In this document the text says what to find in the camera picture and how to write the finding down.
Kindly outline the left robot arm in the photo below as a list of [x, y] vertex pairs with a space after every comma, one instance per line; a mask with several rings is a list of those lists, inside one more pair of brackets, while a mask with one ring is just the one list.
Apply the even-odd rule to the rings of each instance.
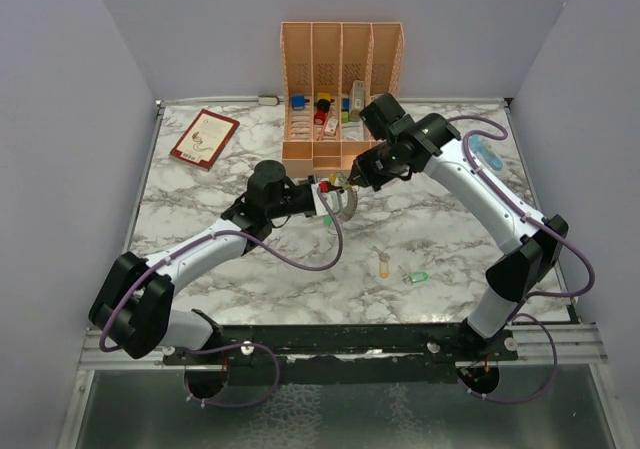
[[215, 267], [262, 245], [275, 220], [326, 214], [328, 190], [328, 183], [313, 176], [295, 182], [283, 164], [265, 160], [245, 191], [199, 234], [151, 255], [120, 255], [88, 315], [101, 331], [100, 349], [139, 359], [158, 347], [185, 348], [199, 363], [214, 361], [221, 349], [218, 325], [196, 310], [174, 309], [175, 296]]

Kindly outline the metal keyring with yellow grip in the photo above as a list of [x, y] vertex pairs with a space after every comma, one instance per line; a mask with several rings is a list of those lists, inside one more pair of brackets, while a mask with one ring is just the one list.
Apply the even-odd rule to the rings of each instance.
[[349, 221], [355, 216], [358, 206], [358, 193], [355, 187], [348, 185], [337, 187], [337, 190], [331, 193], [331, 197], [334, 212], [341, 221]]

